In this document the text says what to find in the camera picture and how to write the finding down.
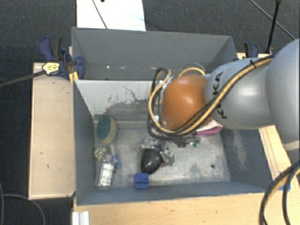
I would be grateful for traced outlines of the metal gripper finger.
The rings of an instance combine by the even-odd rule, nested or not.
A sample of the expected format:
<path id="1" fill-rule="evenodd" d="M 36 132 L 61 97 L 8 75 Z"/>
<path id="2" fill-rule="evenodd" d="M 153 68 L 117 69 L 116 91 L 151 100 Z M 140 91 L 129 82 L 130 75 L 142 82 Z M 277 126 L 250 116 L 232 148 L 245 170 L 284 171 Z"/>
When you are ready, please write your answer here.
<path id="1" fill-rule="evenodd" d="M 139 150 L 154 150 L 156 148 L 157 141 L 152 137 L 145 137 L 139 140 Z"/>
<path id="2" fill-rule="evenodd" d="M 175 158 L 174 153 L 168 149 L 160 151 L 160 156 L 164 166 L 173 166 Z"/>

